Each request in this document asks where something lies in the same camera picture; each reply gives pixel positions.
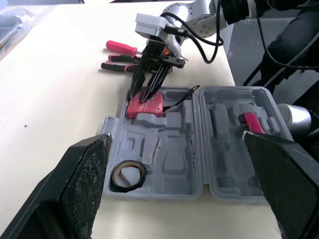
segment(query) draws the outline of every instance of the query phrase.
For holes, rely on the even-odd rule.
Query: screwdriver handle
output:
[[[136,56],[138,49],[116,41],[107,41],[106,48],[121,54]]]

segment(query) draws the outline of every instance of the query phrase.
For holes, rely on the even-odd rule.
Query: metal cylinder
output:
[[[309,111],[303,107],[287,104],[277,106],[292,136],[294,138],[306,136],[312,122]]]

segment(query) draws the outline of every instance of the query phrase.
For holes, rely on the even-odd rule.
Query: gray plastic tool case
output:
[[[178,102],[189,88],[161,88],[164,106]],[[198,198],[203,184],[213,196],[235,203],[265,203],[253,165],[242,140],[239,117],[255,112],[265,133],[292,137],[268,90],[261,87],[205,87],[158,118],[138,114],[108,117],[102,133],[113,145],[104,183],[108,195],[142,200]],[[141,188],[127,193],[110,187],[113,168],[138,160],[147,170]]]

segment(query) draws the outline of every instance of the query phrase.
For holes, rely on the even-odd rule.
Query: white table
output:
[[[58,6],[0,61],[0,234],[68,146],[97,134],[105,116],[122,105],[131,75],[99,70],[108,55],[105,42],[142,50],[146,41],[134,33],[136,13],[159,15],[168,4]],[[234,85],[222,48],[211,65],[192,42],[186,41],[182,53],[190,62],[174,69],[164,85]],[[207,187],[188,203],[103,195],[93,239],[135,238],[278,239],[280,234],[269,207],[221,204]]]

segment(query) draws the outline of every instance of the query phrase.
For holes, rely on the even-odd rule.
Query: gray box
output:
[[[164,106],[178,102],[189,88],[161,88]],[[102,133],[113,132],[105,177],[108,195],[141,200],[194,200],[209,184],[220,200],[266,203],[242,140],[239,117],[254,112],[265,133],[292,140],[268,90],[262,87],[205,87],[160,118],[138,114],[126,118],[128,98],[120,118],[108,117]],[[147,169],[141,188],[118,193],[110,187],[113,168],[124,160]]]

